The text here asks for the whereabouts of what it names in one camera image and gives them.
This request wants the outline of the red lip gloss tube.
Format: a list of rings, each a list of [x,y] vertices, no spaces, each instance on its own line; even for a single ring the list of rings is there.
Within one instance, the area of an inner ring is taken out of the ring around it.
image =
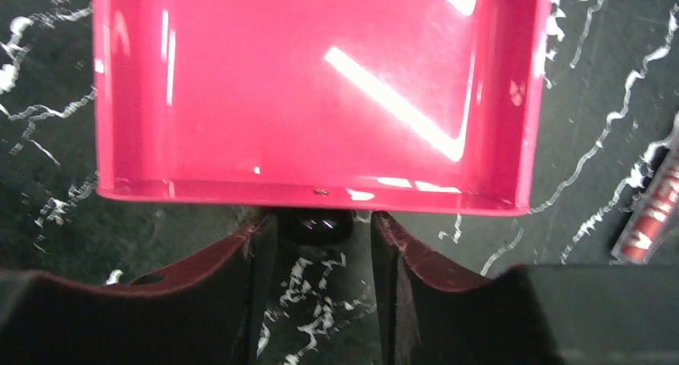
[[[677,118],[666,146],[668,152],[663,162],[611,250],[611,255],[622,262],[646,264],[660,246],[665,228],[678,212]]]

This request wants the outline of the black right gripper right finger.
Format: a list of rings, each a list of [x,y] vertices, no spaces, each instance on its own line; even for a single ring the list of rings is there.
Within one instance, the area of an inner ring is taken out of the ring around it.
[[[675,266],[519,265],[488,279],[371,219],[386,364],[675,364]]]

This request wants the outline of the pink drawer tray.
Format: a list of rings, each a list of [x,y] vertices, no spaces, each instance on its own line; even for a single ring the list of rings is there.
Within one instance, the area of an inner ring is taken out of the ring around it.
[[[523,215],[550,0],[92,0],[98,192]]]

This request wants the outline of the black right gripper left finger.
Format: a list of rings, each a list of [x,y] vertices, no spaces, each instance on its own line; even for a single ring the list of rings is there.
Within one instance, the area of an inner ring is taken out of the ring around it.
[[[277,250],[261,214],[130,283],[1,273],[4,364],[253,364]]]

